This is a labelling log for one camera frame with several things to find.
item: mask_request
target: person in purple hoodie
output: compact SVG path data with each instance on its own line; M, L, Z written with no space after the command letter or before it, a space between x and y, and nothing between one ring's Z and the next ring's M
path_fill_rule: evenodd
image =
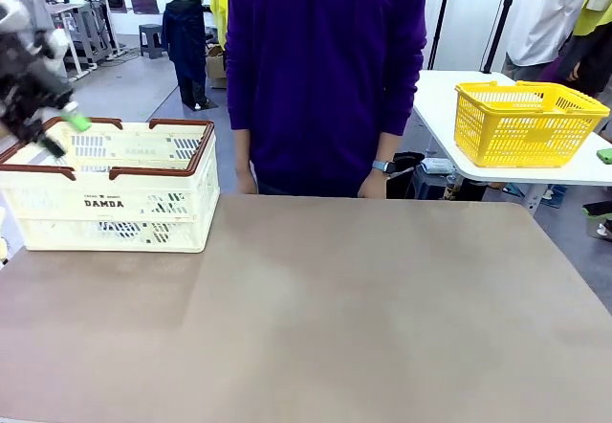
M423 65L425 1L229 0L240 192L385 197Z

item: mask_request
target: white plastic basket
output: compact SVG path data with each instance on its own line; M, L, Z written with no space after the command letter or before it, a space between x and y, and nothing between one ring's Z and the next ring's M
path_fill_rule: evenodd
M204 250L219 198L212 122L45 123L66 150L0 155L0 189L29 250Z

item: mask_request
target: yellow basket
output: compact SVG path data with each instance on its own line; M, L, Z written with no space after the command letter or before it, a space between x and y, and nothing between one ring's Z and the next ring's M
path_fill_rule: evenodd
M492 81L455 89L455 141L480 167L561 167L610 113L596 100L553 83Z

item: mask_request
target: gray floor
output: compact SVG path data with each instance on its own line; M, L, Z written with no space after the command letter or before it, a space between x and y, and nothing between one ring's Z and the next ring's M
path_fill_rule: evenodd
M121 41L133 46L138 38L126 37ZM156 60L138 57L113 66L100 68L77 83L76 97L86 113L90 116L119 117L132 122L144 122L149 118L213 121L221 188L223 192L234 192L233 140L225 90L208 89L208 96L219 107L192 112L181 104L172 64L166 57ZM412 118L406 128L403 149L425 151L428 139L428 132L418 118ZM492 189L485 199L519 201ZM560 210L541 206L535 220L612 312L612 243L593 239L586 234L585 219L580 209L584 203L606 199L612 199L612 193L602 188L571 187ZM13 251L21 246L21 238L10 218L3 226L3 233Z

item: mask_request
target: purple sleeve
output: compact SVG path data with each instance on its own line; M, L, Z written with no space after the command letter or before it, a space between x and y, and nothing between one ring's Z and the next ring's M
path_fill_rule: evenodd
M254 102L252 0L229 0L226 69L231 129L251 129Z
M425 0L392 0L392 3L384 66L382 132L402 136L423 67Z

